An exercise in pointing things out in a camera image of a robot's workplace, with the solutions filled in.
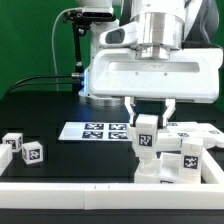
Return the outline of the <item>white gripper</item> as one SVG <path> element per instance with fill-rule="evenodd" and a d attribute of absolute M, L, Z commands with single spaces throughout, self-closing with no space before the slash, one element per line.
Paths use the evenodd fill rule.
<path fill-rule="evenodd" d="M 92 62 L 89 88 L 97 96 L 124 96 L 129 124 L 136 122 L 135 99 L 165 100 L 162 127 L 176 101 L 212 103 L 219 96 L 223 51 L 193 48 L 173 51 L 167 60 L 137 60 L 128 48 L 104 49 Z"/>

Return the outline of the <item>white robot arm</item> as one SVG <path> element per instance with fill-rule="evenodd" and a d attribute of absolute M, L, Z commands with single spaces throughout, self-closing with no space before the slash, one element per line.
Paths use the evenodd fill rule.
<path fill-rule="evenodd" d="M 224 51 L 211 45 L 216 0 L 78 0 L 97 27 L 88 89 L 123 97 L 134 125 L 134 101 L 164 101 L 166 123 L 178 102 L 212 103 L 219 95 Z"/>

